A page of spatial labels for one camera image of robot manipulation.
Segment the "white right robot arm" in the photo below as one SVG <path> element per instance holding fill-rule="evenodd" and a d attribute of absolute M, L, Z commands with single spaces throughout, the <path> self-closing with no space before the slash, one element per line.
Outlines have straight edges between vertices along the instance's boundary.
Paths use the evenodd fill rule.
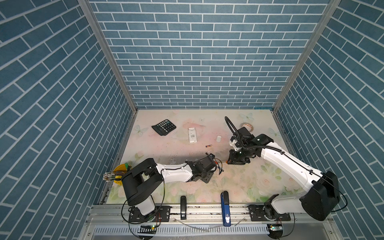
<path fill-rule="evenodd" d="M 287 153 L 277 143 L 241 147 L 237 140 L 230 141 L 229 164 L 240 159 L 250 159 L 255 155 L 276 165 L 296 181 L 303 192 L 295 195 L 272 195 L 265 203 L 263 212 L 268 220 L 274 221 L 287 213 L 307 213 L 318 221 L 324 221 L 340 202 L 339 184 L 335 174 L 317 170 L 293 155 Z"/>

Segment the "small white remote control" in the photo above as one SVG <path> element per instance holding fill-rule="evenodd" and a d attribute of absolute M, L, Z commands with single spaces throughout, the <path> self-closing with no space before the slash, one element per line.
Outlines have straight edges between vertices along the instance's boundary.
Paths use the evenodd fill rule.
<path fill-rule="evenodd" d="M 189 128 L 188 133 L 189 133 L 189 142 L 196 143 L 198 141 L 196 128 Z"/>

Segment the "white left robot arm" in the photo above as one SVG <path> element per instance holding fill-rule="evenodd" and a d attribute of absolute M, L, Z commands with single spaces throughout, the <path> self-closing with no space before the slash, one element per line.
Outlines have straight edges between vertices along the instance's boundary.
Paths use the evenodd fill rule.
<path fill-rule="evenodd" d="M 207 184 L 217 168 L 213 154 L 179 165 L 158 164 L 153 158 L 149 158 L 127 171 L 121 182 L 128 206 L 138 208 L 146 216 L 155 210 L 152 193 L 160 184 L 197 181 Z"/>

